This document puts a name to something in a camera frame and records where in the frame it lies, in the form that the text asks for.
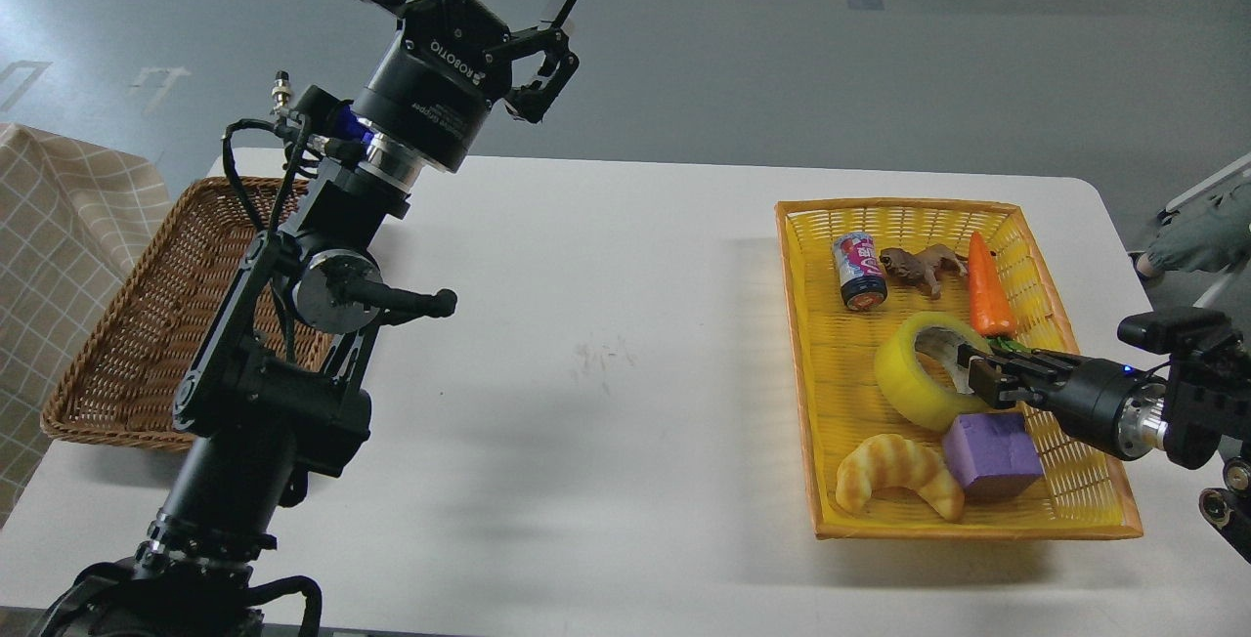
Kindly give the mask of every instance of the gray pants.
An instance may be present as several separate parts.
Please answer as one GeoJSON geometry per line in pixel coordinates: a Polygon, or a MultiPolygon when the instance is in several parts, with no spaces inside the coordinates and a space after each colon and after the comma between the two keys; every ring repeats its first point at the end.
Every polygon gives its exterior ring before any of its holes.
{"type": "Polygon", "coordinates": [[[1215,273],[1251,254],[1251,180],[1182,205],[1146,249],[1158,270],[1215,273]]]}

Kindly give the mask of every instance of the wicker basket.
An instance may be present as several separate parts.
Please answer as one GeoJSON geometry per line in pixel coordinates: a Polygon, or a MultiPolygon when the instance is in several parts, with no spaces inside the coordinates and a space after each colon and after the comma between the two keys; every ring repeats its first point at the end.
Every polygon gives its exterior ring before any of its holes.
{"type": "MultiPolygon", "coordinates": [[[[942,298],[891,284],[869,312],[843,307],[831,244],[863,230],[878,249],[918,252],[946,244],[968,253],[981,232],[996,254],[1000,278],[1021,323],[1015,337],[1030,347],[1076,352],[1067,317],[1021,209],[1002,203],[923,199],[858,199],[778,203],[799,420],[812,522],[818,538],[1120,539],[1142,536],[1137,506],[1121,462],[1060,432],[1050,413],[1022,408],[1042,461],[1045,481],[1021,496],[966,504],[948,523],[903,489],[874,494],[866,512],[849,514],[833,502],[843,457],[863,439],[894,432],[940,453],[941,434],[909,423],[878,392],[873,355],[912,313],[941,310],[968,318],[968,289],[942,277],[942,298]]],[[[941,368],[931,369],[934,373],[941,368]]]]}
{"type": "MultiPolygon", "coordinates": [[[[280,184],[244,179],[263,215],[280,184]]],[[[294,210],[305,189],[304,181],[295,183],[284,214],[294,210]]],[[[44,432],[70,442],[186,449],[194,437],[173,428],[174,392],[254,237],[226,179],[188,188],[44,405],[44,432]]],[[[256,329],[281,342],[268,297],[258,299],[256,329]]],[[[300,365],[317,368],[330,335],[303,324],[295,329],[300,365]]]]}

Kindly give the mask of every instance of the robotiq logo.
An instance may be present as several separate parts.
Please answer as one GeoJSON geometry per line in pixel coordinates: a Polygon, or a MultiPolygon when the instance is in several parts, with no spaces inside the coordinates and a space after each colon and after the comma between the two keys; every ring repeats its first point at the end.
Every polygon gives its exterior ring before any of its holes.
{"type": "Polygon", "coordinates": [[[473,81],[474,85],[478,85],[479,83],[482,83],[483,78],[487,78],[487,73],[475,71],[473,68],[469,66],[469,64],[458,59],[455,54],[453,54],[450,50],[444,49],[443,44],[440,44],[437,39],[430,40],[430,50],[433,50],[440,59],[447,61],[448,65],[459,70],[465,78],[473,81]]]}

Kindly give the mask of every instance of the croissant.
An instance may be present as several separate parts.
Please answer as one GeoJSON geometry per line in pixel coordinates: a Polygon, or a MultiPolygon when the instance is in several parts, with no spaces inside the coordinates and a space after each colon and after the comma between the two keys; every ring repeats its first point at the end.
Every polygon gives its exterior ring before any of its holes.
{"type": "Polygon", "coordinates": [[[947,522],[965,513],[965,491],[938,452],[898,434],[869,437],[838,464],[834,502],[858,513],[876,488],[916,491],[947,522]]]}

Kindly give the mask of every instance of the checkered cloth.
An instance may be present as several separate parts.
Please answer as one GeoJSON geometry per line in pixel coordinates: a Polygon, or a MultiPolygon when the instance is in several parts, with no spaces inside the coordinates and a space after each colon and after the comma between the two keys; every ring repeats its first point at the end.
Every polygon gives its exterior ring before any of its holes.
{"type": "Polygon", "coordinates": [[[46,447],[44,400],[169,208],[139,156],[0,124],[0,516],[46,447]]]}

